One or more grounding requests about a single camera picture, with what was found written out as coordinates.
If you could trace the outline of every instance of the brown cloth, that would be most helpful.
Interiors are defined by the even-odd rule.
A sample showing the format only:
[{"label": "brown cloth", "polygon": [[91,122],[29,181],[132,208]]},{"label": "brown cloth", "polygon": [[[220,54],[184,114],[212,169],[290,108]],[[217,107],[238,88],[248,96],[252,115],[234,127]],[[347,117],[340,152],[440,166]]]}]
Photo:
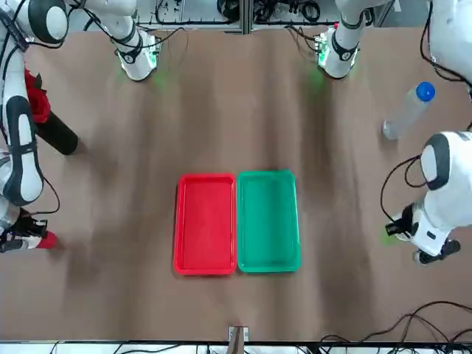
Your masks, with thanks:
[{"label": "brown cloth", "polygon": [[[83,146],[64,157],[39,142],[44,175],[60,194],[48,219],[63,250],[0,256],[0,338],[226,340],[229,325],[244,325],[255,341],[354,340],[431,300],[471,305],[469,229],[454,232],[459,254],[429,267],[413,263],[412,245],[381,242],[386,174],[433,133],[472,117],[465,87],[439,79],[419,41],[420,29],[367,30],[357,64],[337,81],[286,30],[180,32],[142,83],[125,76],[102,33],[31,49],[28,66]],[[437,90],[426,116],[398,143],[385,142],[381,122],[423,80]],[[175,275],[181,174],[280,168],[296,176],[300,270]],[[386,208],[399,212],[422,192],[397,173]],[[30,209],[54,207],[45,187]],[[448,335],[471,323],[443,306],[422,314]],[[378,340],[399,338],[400,330]],[[409,339],[433,340],[421,324]]]}]

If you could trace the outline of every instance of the white floor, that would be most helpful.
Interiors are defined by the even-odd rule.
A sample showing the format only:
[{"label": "white floor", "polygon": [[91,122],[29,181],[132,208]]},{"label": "white floor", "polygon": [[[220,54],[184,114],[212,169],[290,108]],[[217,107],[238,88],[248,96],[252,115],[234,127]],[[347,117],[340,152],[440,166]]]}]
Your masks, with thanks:
[{"label": "white floor", "polygon": [[[53,349],[54,342],[29,342],[29,343],[3,343],[0,344],[0,354],[115,354],[118,349],[118,344],[67,344],[59,343]],[[124,344],[120,347],[117,354],[124,354],[129,350],[161,350],[165,347],[172,347],[167,345],[152,345],[152,344]],[[223,346],[210,346],[209,352],[211,354],[224,354],[226,353],[227,347]],[[344,348],[336,347],[331,348],[330,354],[387,354],[391,348],[382,348],[380,351],[377,348]],[[208,348],[206,345],[199,345],[198,348],[195,345],[181,345],[179,347],[165,350],[163,353],[166,354],[207,354]],[[303,354],[308,353],[306,347],[254,347],[246,346],[246,354]],[[435,354],[430,349],[418,349],[415,353],[411,350],[403,350],[402,354]]]}]

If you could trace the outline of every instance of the black cylinder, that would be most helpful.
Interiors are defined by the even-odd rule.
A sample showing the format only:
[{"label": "black cylinder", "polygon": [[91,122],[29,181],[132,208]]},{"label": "black cylinder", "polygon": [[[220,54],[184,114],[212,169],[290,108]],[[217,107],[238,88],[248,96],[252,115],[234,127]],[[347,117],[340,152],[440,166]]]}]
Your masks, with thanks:
[{"label": "black cylinder", "polygon": [[36,128],[37,135],[63,155],[70,155],[77,149],[77,134],[52,111],[44,123],[36,123]]}]

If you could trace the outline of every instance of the clear plastic bottle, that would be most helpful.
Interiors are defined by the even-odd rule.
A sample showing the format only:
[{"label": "clear plastic bottle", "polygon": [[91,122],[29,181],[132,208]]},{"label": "clear plastic bottle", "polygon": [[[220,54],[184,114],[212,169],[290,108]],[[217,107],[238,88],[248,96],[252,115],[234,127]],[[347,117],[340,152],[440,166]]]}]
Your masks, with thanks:
[{"label": "clear plastic bottle", "polygon": [[400,108],[393,117],[384,120],[382,124],[383,135],[390,140],[396,140],[413,123],[415,123],[428,109],[436,91],[431,83],[423,82],[412,88],[406,94]]}]

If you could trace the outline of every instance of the red object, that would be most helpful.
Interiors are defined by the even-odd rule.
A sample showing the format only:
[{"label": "red object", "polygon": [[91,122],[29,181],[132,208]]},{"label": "red object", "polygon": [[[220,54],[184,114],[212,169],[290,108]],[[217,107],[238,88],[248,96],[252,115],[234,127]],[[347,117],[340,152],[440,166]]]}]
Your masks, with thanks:
[{"label": "red object", "polygon": [[29,106],[36,123],[45,123],[51,113],[51,104],[46,96],[46,91],[37,86],[38,80],[30,72],[24,70],[24,82],[27,87]]},{"label": "red object", "polygon": [[236,182],[231,174],[186,174],[178,183],[174,268],[228,275],[237,264]]},{"label": "red object", "polygon": [[42,238],[39,244],[36,246],[37,249],[53,249],[56,246],[58,238],[52,232],[47,232],[46,238]]}]

